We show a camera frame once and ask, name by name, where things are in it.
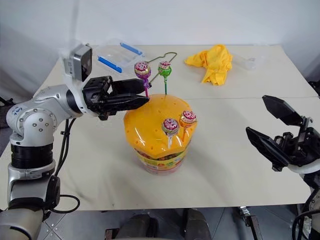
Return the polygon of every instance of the yellow lid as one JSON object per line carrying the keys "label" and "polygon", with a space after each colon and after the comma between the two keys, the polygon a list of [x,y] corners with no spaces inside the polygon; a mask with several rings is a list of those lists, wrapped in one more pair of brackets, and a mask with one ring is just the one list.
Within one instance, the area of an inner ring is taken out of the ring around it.
{"label": "yellow lid", "polygon": [[191,140],[197,123],[186,129],[184,141],[182,141],[184,128],[180,127],[177,135],[173,136],[169,149],[168,137],[161,126],[167,118],[179,122],[182,112],[192,109],[184,100],[172,95],[154,94],[149,98],[149,102],[145,105],[126,112],[124,116],[126,140],[134,149],[153,159],[183,152]]}

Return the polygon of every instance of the white table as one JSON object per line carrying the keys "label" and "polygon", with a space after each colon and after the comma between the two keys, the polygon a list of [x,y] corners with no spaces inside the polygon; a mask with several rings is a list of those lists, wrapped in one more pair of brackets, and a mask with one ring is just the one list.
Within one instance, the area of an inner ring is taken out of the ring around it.
{"label": "white table", "polygon": [[[185,162],[174,174],[152,175],[139,165],[134,150],[125,140],[124,112],[108,121],[83,116],[71,131],[68,158],[59,175],[61,193],[78,196],[80,210],[278,205],[302,203],[308,198],[310,191],[303,180],[288,169],[274,172],[271,163],[250,144],[245,131],[250,126],[271,137],[287,131],[298,133],[297,127],[286,126],[266,110],[261,99],[264,94],[286,97],[298,113],[313,117],[314,127],[320,129],[320,100],[280,47],[270,47],[269,58],[274,53],[275,59],[281,60],[286,66],[283,72],[290,76],[292,84],[287,78],[278,80],[278,84],[271,79],[266,84],[266,79],[254,80],[251,72],[234,68],[233,75],[228,76],[227,84],[222,87],[200,84],[203,71],[180,63],[182,56],[206,47],[144,48],[154,55],[168,51],[181,55],[172,62],[175,67],[168,80],[169,91],[174,89],[177,96],[188,99],[199,119]],[[229,49],[240,53],[246,48],[250,49],[246,46]],[[94,62],[92,77],[113,73],[97,64]],[[43,87],[60,84],[60,71],[57,64]],[[263,73],[257,70],[255,75]],[[121,78],[115,74],[114,79]],[[241,84],[244,81],[252,84]],[[155,80],[151,92],[162,91],[161,83],[160,79]],[[184,92],[173,87],[181,84],[185,84]],[[59,132],[63,125],[55,133],[55,159],[59,158],[62,143]],[[8,146],[0,161],[0,208],[7,206],[10,155]],[[70,207],[72,201],[62,198],[59,208]]]}

